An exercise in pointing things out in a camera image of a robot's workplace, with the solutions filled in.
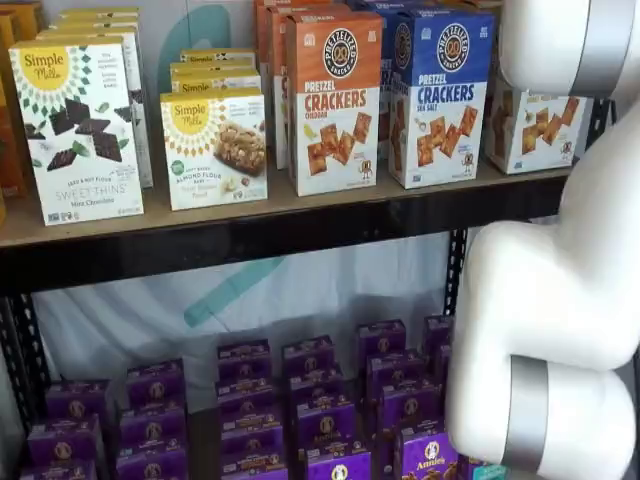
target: cardboard box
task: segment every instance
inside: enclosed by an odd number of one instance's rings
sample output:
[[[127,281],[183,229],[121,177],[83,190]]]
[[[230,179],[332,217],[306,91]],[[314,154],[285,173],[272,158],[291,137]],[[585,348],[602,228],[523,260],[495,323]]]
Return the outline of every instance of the cardboard box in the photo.
[[[475,178],[493,23],[442,8],[394,19],[389,171],[403,187]]]
[[[127,371],[127,394],[131,407],[185,398],[182,359],[169,360]]]
[[[349,7],[343,3],[325,5],[304,5],[299,7],[269,7],[267,9],[269,83],[271,88],[271,112],[273,112],[272,134],[274,152],[278,170],[289,165],[288,140],[288,76],[287,76],[287,16],[293,13],[313,11],[324,14],[336,11],[347,12]]]
[[[521,92],[498,78],[485,133],[487,157],[507,174],[571,166],[586,103]]]
[[[122,39],[20,42],[9,53],[45,225],[142,214]]]

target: sweet thins box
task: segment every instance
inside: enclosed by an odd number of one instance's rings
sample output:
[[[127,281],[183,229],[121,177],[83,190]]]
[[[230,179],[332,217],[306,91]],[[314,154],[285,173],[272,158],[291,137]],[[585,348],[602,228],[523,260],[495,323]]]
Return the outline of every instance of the sweet thins box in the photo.
[[[382,18],[291,15],[290,176],[299,196],[375,185]]]
[[[504,173],[569,167],[587,101],[513,90],[496,79],[485,151]]]
[[[220,465],[222,480],[287,480],[289,478],[282,447],[222,455]]]
[[[306,480],[372,478],[371,452],[362,440],[335,442],[307,450]]]
[[[278,390],[271,378],[221,380],[216,383],[221,413],[249,413],[276,402]]]
[[[143,213],[122,39],[10,50],[45,225]]]
[[[389,171],[405,188],[473,179],[478,166],[493,16],[425,8],[394,35]]]
[[[400,430],[396,435],[395,463],[397,478],[458,478],[458,453],[437,421],[423,421]]]
[[[218,347],[220,380],[271,376],[271,348],[267,340]]]
[[[281,446],[282,423],[279,406],[222,414],[220,452],[228,454]]]
[[[164,399],[185,398],[182,359],[169,360],[148,367],[130,368],[127,393],[133,408]]]
[[[282,349],[282,371],[300,375],[335,363],[333,342],[329,335],[287,345]]]
[[[188,478],[188,459],[184,440],[166,437],[120,450],[116,463],[118,478]]]
[[[187,437],[185,405],[180,399],[165,403],[148,403],[125,410],[120,418],[120,441],[133,445],[161,437]]]

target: pretzel crackers box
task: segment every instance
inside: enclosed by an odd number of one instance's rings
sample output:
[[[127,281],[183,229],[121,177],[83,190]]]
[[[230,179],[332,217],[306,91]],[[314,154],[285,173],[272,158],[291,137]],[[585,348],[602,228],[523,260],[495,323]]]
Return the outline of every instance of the pretzel crackers box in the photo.
[[[288,140],[288,76],[287,76],[287,16],[294,13],[313,11],[314,15],[331,13],[337,11],[348,12],[349,7],[343,3],[304,5],[300,7],[269,7],[267,9],[268,30],[268,62],[269,62],[269,83],[273,105],[273,136],[276,156],[276,166],[278,170],[287,168],[289,165]]]
[[[586,103],[521,92],[498,78],[485,134],[487,156],[508,174],[570,167]]]
[[[381,34],[372,12],[289,17],[289,173],[299,196],[375,185]]]
[[[405,187],[473,179],[493,16],[425,8],[394,20],[389,171]]]

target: box stack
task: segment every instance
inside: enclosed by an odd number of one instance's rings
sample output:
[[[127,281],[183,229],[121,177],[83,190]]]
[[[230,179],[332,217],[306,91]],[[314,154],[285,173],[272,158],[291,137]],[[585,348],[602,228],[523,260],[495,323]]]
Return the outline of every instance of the box stack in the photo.
[[[219,347],[218,376],[220,477],[286,480],[283,409],[267,340]]]

